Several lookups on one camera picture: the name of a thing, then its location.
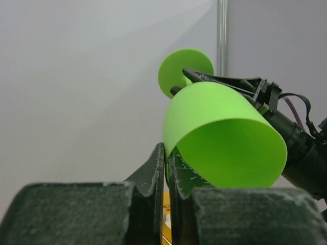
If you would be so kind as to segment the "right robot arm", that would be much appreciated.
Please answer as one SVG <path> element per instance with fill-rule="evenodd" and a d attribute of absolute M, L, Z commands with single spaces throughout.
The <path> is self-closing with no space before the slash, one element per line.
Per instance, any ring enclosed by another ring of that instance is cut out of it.
<path fill-rule="evenodd" d="M 316 130 L 309 116 L 306 116 L 305 132 L 298 122 L 293 122 L 278 111 L 278 101 L 291 96 L 283 93 L 275 83 L 266 79 L 226 78 L 210 75 L 193 68 L 184 68 L 182 73 L 197 82 L 215 82 L 234 89 L 276 129 L 286 143 L 288 157 L 283 177 L 294 186 L 306 190 L 316 200 L 326 199 L 326 120 Z"/>

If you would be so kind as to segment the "green goblet front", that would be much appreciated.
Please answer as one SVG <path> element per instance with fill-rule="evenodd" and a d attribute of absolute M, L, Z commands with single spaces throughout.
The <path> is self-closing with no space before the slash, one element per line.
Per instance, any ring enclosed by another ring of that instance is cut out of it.
<path fill-rule="evenodd" d="M 171 99 L 162 125 L 165 155 L 183 160 L 217 187 L 270 187 L 282 174 L 282 136 L 240 93 L 214 82 L 192 83 L 184 68 L 213 74 L 209 57 L 185 48 L 162 62 L 158 83 Z M 173 86 L 182 89 L 171 95 Z"/>

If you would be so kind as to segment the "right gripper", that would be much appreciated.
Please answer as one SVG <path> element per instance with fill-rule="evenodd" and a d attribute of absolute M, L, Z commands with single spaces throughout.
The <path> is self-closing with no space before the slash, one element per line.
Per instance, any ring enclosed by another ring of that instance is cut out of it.
<path fill-rule="evenodd" d="M 280 87 L 274 82 L 268 82 L 261 78 L 227 78 L 211 75 L 193 68 L 184 68 L 182 73 L 193 83 L 214 82 L 225 85 L 238 93 L 253 98 L 252 105 L 260 114 L 277 111 Z"/>

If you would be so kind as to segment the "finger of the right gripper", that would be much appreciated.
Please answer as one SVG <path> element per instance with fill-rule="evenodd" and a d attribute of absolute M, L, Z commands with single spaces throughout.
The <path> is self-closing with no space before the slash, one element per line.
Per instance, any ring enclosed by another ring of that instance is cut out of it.
<path fill-rule="evenodd" d="M 171 89 L 170 89 L 170 93 L 171 95 L 176 95 L 182 88 L 181 87 L 178 87 L 178 86 L 173 86 Z"/>

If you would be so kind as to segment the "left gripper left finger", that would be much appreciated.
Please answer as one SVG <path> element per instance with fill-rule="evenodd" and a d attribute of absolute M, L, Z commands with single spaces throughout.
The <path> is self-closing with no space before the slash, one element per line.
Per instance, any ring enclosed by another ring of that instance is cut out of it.
<path fill-rule="evenodd" d="M 34 183 L 14 197 L 1 244 L 161 244 L 164 145 L 121 182 Z"/>

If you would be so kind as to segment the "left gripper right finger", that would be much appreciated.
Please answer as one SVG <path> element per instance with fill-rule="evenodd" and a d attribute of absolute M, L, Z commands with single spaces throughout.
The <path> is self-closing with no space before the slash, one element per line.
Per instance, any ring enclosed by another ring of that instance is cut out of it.
<path fill-rule="evenodd" d="M 178 153 L 167 166 L 173 244 L 326 244 L 326 224 L 301 189 L 217 188 Z"/>

